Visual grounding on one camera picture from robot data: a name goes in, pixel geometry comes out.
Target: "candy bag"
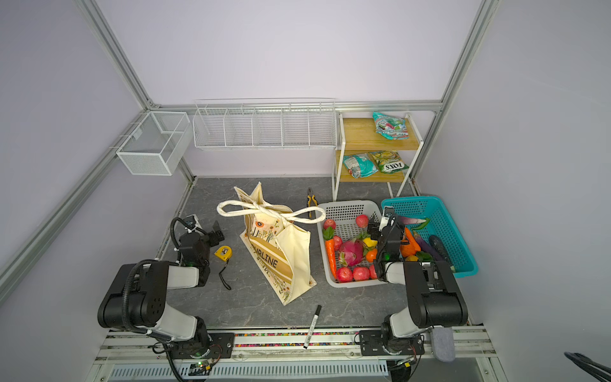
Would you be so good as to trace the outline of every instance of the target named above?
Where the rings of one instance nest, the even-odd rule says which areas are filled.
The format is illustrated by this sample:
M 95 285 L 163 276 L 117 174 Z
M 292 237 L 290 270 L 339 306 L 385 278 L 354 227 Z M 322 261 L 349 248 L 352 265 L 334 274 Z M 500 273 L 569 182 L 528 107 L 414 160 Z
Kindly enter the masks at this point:
M 369 155 L 371 155 L 379 170 L 385 174 L 392 174 L 408 168 L 396 151 L 376 151 L 369 153 Z
M 378 172 L 375 163 L 369 159 L 367 154 L 346 155 L 343 163 L 354 178 L 364 178 Z
M 409 138 L 405 120 L 387 116 L 380 112 L 373 112 L 373 120 L 376 123 L 376 132 L 382 134 L 386 139 L 407 139 Z

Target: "white wall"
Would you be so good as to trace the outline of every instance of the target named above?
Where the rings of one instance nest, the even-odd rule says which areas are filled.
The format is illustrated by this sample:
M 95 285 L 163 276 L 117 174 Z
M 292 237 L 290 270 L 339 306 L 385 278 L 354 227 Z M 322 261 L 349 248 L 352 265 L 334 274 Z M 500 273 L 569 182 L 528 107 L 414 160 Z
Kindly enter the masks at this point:
M 412 111 L 412 118 L 424 138 L 434 113 Z M 388 115 L 405 117 L 405 112 L 388 112 Z M 371 118 L 370 112 L 346 113 L 346 118 Z M 415 152 L 401 152 L 407 164 Z M 185 160 L 194 175 L 200 177 L 244 177 L 244 176 L 330 176 L 335 161 L 333 149 L 308 150 L 208 150 L 190 146 Z
M 480 0 L 99 0 L 157 103 L 440 99 Z
M 108 329 L 98 307 L 119 267 L 155 256 L 186 183 L 117 162 L 0 306 L 4 381 L 84 381 Z
M 460 279 L 510 381 L 611 365 L 611 2 L 503 0 L 417 181 L 479 264 Z
M 139 107 L 71 0 L 0 2 L 0 267 Z

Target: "orange carrot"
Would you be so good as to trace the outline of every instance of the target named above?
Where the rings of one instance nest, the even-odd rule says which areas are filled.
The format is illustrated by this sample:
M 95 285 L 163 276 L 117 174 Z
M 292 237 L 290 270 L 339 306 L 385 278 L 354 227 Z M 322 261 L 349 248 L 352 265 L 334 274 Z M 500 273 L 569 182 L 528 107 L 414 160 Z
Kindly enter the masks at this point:
M 333 239 L 324 242 L 324 248 L 327 251 L 327 259 L 329 259 L 329 268 L 333 277 L 337 279 L 337 267 L 335 265 L 335 241 Z
M 401 244 L 401 246 L 399 247 L 399 251 L 401 252 L 401 255 L 403 257 L 414 256 L 416 255 L 416 252 L 420 251 L 420 246 L 418 245 L 418 243 L 416 243 L 416 240 L 414 239 L 414 237 L 412 236 L 412 233 L 409 231 L 407 227 L 405 228 L 405 239 L 404 240 L 408 240 L 409 243 Z

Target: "gray marble tabletop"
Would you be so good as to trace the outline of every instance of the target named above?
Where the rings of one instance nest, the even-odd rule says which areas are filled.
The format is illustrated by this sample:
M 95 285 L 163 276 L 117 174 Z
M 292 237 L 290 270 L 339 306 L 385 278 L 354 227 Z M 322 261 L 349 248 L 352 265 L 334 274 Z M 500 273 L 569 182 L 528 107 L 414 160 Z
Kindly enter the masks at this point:
M 226 290 L 218 273 L 224 262 L 210 254 L 211 273 L 200 288 L 170 290 L 167 302 L 184 313 L 200 316 L 208 328 L 263 326 L 309 326 L 316 305 L 323 306 L 317 326 L 379 326 L 384 317 L 406 307 L 405 287 L 395 284 L 361 288 L 334 288 L 325 278 L 318 231 L 314 224 L 298 224 L 311 232 L 310 268 L 318 285 L 283 306 L 239 238 L 243 218 L 225 218 L 216 212 L 218 203 L 237 199 L 234 186 L 250 193 L 261 182 L 265 201 L 295 210 L 306 207 L 312 188 L 318 203 L 331 201 L 330 178 L 200 178 L 182 216 L 196 214 L 203 229 L 218 220 L 225 234 L 221 245 L 233 251 L 223 272 L 232 290 Z M 372 200 L 378 205 L 389 197 L 385 183 L 342 183 L 338 200 Z

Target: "wooden shelf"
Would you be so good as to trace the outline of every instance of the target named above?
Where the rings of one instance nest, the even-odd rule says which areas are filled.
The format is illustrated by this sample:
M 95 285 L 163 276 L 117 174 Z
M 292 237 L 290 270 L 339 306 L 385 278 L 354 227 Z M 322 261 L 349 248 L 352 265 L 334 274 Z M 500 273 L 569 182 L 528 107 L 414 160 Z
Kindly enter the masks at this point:
M 376 124 L 373 118 L 344 118 L 343 125 L 346 133 L 346 150 L 357 150 L 360 153 L 382 150 L 417 150 L 420 145 L 414 129 L 407 119 L 405 120 L 405 126 L 408 129 L 409 138 L 397 140 L 386 139 L 381 134 L 376 133 Z
M 340 163 L 340 154 L 342 152 L 341 151 L 336 151 L 335 152 L 335 162 L 336 163 Z M 353 154 L 360 154 L 360 153 L 364 153 L 363 150 L 346 150 L 346 152 L 344 153 L 344 155 L 353 155 Z M 350 173 L 348 172 L 348 169 L 346 168 L 346 166 L 343 165 L 343 162 L 340 163 L 341 167 L 342 167 L 342 174 L 340 176 L 340 182 L 383 182 L 383 183 L 401 183 L 403 182 L 403 171 L 397 171 L 394 174 L 383 174 L 382 172 L 378 171 L 375 174 L 366 177 L 366 178 L 354 178 L 352 175 L 350 175 Z

